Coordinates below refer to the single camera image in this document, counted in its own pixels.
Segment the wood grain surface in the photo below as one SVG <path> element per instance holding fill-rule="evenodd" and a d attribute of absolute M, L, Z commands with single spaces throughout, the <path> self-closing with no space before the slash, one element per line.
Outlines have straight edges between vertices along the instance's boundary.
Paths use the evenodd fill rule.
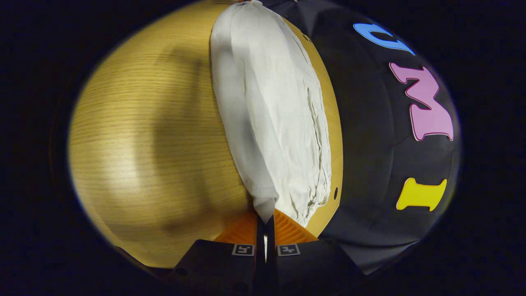
<path fill-rule="evenodd" d="M 174 267 L 196 239 L 214 239 L 251 209 L 210 72 L 212 26 L 235 2 L 196 2 L 145 27 L 95 69 L 75 107 L 68 157 L 77 195 L 102 235 L 147 266 Z M 318 74 L 329 124 L 331 198 L 307 226 L 318 236 L 340 201 L 340 118 L 318 52 L 288 24 Z"/>

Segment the dark background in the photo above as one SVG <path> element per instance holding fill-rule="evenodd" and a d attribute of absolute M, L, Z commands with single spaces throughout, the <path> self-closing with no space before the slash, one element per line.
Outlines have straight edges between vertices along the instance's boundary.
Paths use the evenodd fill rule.
<path fill-rule="evenodd" d="M 0 209 L 7 251 L 2 253 L 1 295 L 173 294 L 109 248 L 82 212 L 70 210 L 75 202 L 55 192 L 48 155 L 59 98 L 71 101 L 112 47 L 182 4 L 2 3 L 7 149 L 2 179 L 7 186 Z M 523 4 L 392 0 L 348 5 L 429 60 L 449 86 L 464 137 L 464 162 L 450 210 L 418 248 L 354 294 L 524 294 Z"/>

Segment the pink letter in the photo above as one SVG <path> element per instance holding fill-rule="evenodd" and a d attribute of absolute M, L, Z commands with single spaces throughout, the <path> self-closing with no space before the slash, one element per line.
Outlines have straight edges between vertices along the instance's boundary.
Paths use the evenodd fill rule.
<path fill-rule="evenodd" d="M 414 138 L 422 141 L 427 135 L 440 134 L 447 135 L 449 140 L 453 141 L 451 116 L 434 100 L 438 93 L 438 83 L 429 70 L 425 67 L 422 67 L 422 70 L 403 68 L 395 63 L 389 63 L 389 67 L 403 84 L 406 84 L 408 79 L 418 80 L 406 90 L 406 95 L 429 108 L 421 109 L 416 104 L 409 106 Z"/>

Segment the orange gripper pad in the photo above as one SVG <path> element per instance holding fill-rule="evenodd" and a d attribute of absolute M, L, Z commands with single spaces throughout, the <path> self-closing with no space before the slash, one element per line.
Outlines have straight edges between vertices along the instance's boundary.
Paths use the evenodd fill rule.
<path fill-rule="evenodd" d="M 256 245 L 258 216 L 254 211 L 248 211 L 239 219 L 229 224 L 214 241 L 221 243 Z"/>
<path fill-rule="evenodd" d="M 274 238 L 276 246 L 318 240 L 298 222 L 279 210 L 274 210 Z"/>

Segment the crumpled fabric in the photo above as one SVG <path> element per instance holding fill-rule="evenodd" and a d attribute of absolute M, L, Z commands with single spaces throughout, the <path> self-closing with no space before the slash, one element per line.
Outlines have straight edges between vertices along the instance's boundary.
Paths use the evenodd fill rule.
<path fill-rule="evenodd" d="M 274 208 L 306 227 L 330 195 L 320 82 L 298 37 L 260 1 L 236 3 L 210 37 L 214 94 L 237 170 L 267 223 Z"/>

